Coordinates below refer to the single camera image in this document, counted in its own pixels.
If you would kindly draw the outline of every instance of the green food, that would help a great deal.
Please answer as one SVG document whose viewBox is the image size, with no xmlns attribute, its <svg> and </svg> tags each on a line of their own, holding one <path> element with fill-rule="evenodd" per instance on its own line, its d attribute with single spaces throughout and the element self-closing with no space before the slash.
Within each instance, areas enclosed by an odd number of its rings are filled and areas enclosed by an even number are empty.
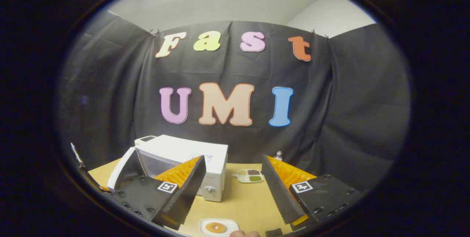
<svg viewBox="0 0 470 237">
<path fill-rule="evenodd" d="M 250 176 L 250 181 L 251 182 L 258 182 L 261 181 L 261 177 L 257 175 Z"/>
</svg>

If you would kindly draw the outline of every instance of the peach letter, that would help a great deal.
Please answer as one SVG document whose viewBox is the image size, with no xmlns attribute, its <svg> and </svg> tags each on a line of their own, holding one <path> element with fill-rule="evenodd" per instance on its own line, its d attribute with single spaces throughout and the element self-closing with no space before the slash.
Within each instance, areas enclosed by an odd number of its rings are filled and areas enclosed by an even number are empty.
<svg viewBox="0 0 470 237">
<path fill-rule="evenodd" d="M 236 85 L 228 99 L 225 99 L 217 83 L 202 83 L 199 89 L 204 94 L 203 116 L 199 118 L 200 124 L 215 124 L 216 120 L 212 115 L 213 109 L 222 124 L 225 124 L 232 110 L 234 115 L 230 119 L 230 124 L 234 126 L 249 126 L 253 123 L 253 120 L 250 118 L 250 97 L 255 90 L 253 85 Z"/>
<path fill-rule="evenodd" d="M 171 49 L 175 49 L 175 47 L 180 42 L 180 39 L 184 39 L 185 37 L 186 32 L 165 35 L 165 37 L 163 37 L 162 47 L 155 57 L 162 58 L 168 56 L 170 54 L 170 47 Z"/>
<path fill-rule="evenodd" d="M 196 51 L 215 51 L 220 47 L 220 33 L 216 31 L 205 32 L 198 37 L 198 41 L 194 44 Z"/>
<path fill-rule="evenodd" d="M 289 41 L 292 42 L 294 55 L 297 59 L 306 62 L 312 60 L 312 56 L 305 53 L 305 47 L 310 47 L 310 43 L 305 42 L 304 38 L 296 36 L 289 38 Z"/>
</svg>

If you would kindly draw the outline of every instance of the brown food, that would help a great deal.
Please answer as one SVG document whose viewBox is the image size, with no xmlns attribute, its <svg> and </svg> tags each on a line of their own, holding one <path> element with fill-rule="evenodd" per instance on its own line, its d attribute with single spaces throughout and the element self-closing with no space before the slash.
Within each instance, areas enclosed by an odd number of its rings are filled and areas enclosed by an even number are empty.
<svg viewBox="0 0 470 237">
<path fill-rule="evenodd" d="M 248 170 L 249 175 L 259 175 L 260 172 L 258 170 Z"/>
<path fill-rule="evenodd" d="M 206 230 L 213 233 L 222 233 L 227 230 L 227 227 L 224 224 L 218 222 L 211 222 L 206 225 Z"/>
</svg>

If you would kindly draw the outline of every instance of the white plate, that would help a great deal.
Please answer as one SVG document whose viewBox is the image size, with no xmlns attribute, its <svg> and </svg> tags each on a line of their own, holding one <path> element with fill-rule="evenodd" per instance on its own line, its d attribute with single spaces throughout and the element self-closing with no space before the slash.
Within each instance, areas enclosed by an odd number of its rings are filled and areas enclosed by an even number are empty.
<svg viewBox="0 0 470 237">
<path fill-rule="evenodd" d="M 206 225 L 211 223 L 211 222 L 218 222 L 221 224 L 224 224 L 225 227 L 227 227 L 227 230 L 223 233 L 214 233 L 206 230 Z M 227 219 L 203 219 L 199 222 L 199 231 L 206 235 L 206 236 L 213 236 L 213 237 L 229 237 L 230 233 L 240 230 L 238 227 L 238 224 L 234 222 L 233 220 L 227 220 Z"/>
<path fill-rule="evenodd" d="M 260 173 L 259 175 L 249 175 L 248 170 L 253 170 L 253 169 L 240 169 L 240 170 L 237 170 L 235 172 L 235 174 L 232 174 L 232 176 L 236 177 L 238 179 L 238 182 L 240 182 L 240 183 L 259 183 L 259 182 L 263 182 L 264 178 L 263 178 L 263 175 L 261 174 L 260 170 L 254 169 L 254 170 L 257 170 L 257 172 Z M 238 172 L 241 172 L 241 171 L 244 171 L 246 173 L 246 175 L 238 175 Z M 250 176 L 260 177 L 261 180 L 259 180 L 259 181 L 250 181 Z"/>
</svg>

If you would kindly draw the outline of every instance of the plate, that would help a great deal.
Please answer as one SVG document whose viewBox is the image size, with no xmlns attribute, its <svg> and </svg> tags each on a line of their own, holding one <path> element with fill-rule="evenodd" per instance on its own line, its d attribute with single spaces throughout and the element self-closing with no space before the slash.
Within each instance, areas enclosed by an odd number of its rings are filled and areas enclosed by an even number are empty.
<svg viewBox="0 0 470 237">
<path fill-rule="evenodd" d="M 240 169 L 232 174 L 240 183 L 259 183 L 263 182 L 263 175 L 257 169 Z"/>
<path fill-rule="evenodd" d="M 211 223 L 211 222 L 218 222 L 221 224 L 224 224 L 225 227 L 227 227 L 227 230 L 223 233 L 214 233 L 206 230 L 206 225 Z M 238 227 L 238 224 L 234 222 L 233 220 L 228 220 L 228 219 L 203 219 L 199 222 L 199 231 L 206 235 L 206 236 L 213 236 L 213 237 L 229 237 L 230 233 L 240 230 Z"/>
</svg>

